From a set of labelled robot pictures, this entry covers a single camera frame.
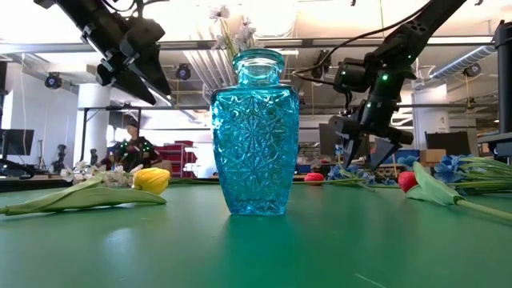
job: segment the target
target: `glass vase pattern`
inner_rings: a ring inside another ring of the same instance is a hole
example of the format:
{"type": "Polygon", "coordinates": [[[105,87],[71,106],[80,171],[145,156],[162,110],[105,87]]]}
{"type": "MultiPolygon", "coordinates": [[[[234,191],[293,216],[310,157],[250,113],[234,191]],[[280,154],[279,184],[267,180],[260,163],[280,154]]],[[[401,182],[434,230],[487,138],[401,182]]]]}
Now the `glass vase pattern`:
{"type": "Polygon", "coordinates": [[[283,214],[298,154],[298,94],[279,84],[280,53],[245,50],[233,60],[238,86],[211,98],[214,156],[232,214],[283,214]]]}

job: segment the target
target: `vase neck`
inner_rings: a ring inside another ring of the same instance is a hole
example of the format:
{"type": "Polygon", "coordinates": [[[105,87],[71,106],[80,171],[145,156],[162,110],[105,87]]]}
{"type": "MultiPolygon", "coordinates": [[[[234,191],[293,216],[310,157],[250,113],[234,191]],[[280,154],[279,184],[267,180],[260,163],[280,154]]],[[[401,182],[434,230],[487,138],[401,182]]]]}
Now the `vase neck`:
{"type": "Polygon", "coordinates": [[[279,84],[282,56],[272,50],[246,50],[234,60],[238,86],[261,87],[279,84]]]}

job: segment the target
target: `desk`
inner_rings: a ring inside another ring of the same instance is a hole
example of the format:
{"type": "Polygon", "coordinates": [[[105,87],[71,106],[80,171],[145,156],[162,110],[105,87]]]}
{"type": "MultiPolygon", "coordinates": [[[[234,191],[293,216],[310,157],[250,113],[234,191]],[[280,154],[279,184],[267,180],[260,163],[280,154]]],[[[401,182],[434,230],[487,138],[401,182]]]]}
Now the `desk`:
{"type": "MultiPolygon", "coordinates": [[[[4,193],[0,204],[46,193],[4,193]]],[[[1,287],[512,283],[512,225],[399,190],[294,185],[277,217],[230,216],[217,185],[173,186],[162,196],[166,206],[0,216],[1,287]]],[[[470,200],[512,212],[511,196],[470,200]]]]}

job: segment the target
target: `yellow tulip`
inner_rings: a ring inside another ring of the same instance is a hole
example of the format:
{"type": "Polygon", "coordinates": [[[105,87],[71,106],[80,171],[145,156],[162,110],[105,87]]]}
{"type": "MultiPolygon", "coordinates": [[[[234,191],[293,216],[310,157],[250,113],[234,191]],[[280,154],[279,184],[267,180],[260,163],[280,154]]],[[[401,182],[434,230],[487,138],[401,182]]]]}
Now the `yellow tulip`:
{"type": "Polygon", "coordinates": [[[169,185],[170,172],[160,168],[142,169],[134,174],[134,189],[160,195],[169,185]]]}

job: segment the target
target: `red tulip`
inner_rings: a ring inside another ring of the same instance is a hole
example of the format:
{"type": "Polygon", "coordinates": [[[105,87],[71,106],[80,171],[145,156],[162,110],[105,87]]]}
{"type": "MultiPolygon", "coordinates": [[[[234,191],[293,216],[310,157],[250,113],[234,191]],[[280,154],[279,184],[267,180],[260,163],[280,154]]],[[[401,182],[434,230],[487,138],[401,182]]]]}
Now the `red tulip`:
{"type": "Polygon", "coordinates": [[[322,174],[320,173],[308,173],[306,175],[306,177],[304,178],[304,181],[305,182],[311,182],[310,185],[312,186],[321,186],[323,184],[323,182],[320,182],[320,181],[324,181],[324,177],[322,174]]]}
{"type": "Polygon", "coordinates": [[[418,181],[416,181],[414,172],[401,172],[398,176],[398,185],[405,193],[407,193],[410,188],[416,186],[417,184],[418,181]]]}

